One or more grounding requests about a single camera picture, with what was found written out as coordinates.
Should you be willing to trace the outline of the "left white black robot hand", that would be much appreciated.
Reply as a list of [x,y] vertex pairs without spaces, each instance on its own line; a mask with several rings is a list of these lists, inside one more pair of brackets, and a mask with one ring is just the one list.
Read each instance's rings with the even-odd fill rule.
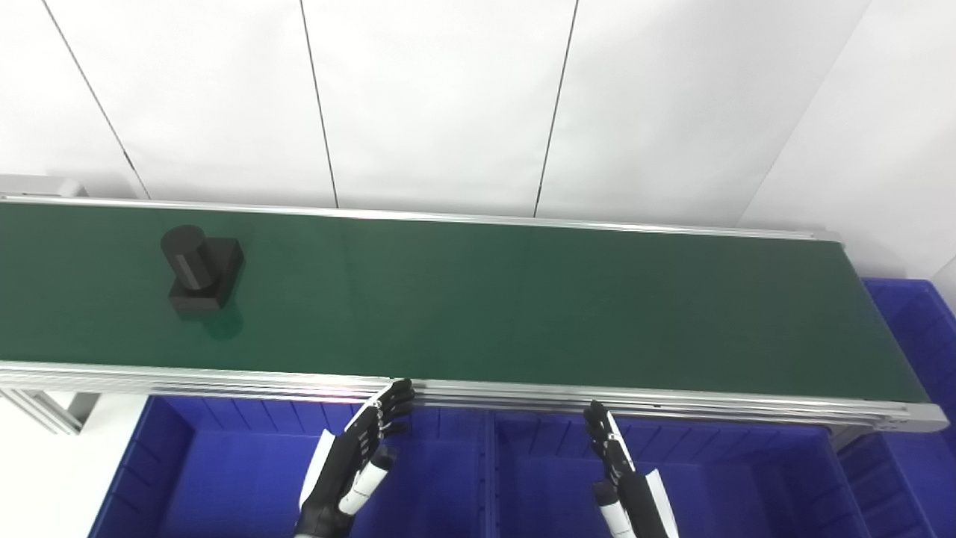
[[348,537],[356,514],[396,460],[386,437],[406,431],[414,409],[409,379],[393,381],[367,399],[338,435],[325,430],[315,447],[300,494],[294,537]]

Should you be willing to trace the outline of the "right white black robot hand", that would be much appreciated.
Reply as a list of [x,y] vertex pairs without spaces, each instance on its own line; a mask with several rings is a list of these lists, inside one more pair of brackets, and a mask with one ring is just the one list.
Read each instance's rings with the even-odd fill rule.
[[662,476],[636,469],[615,416],[600,401],[583,411],[590,447],[604,478],[592,493],[612,537],[678,537],[678,525]]

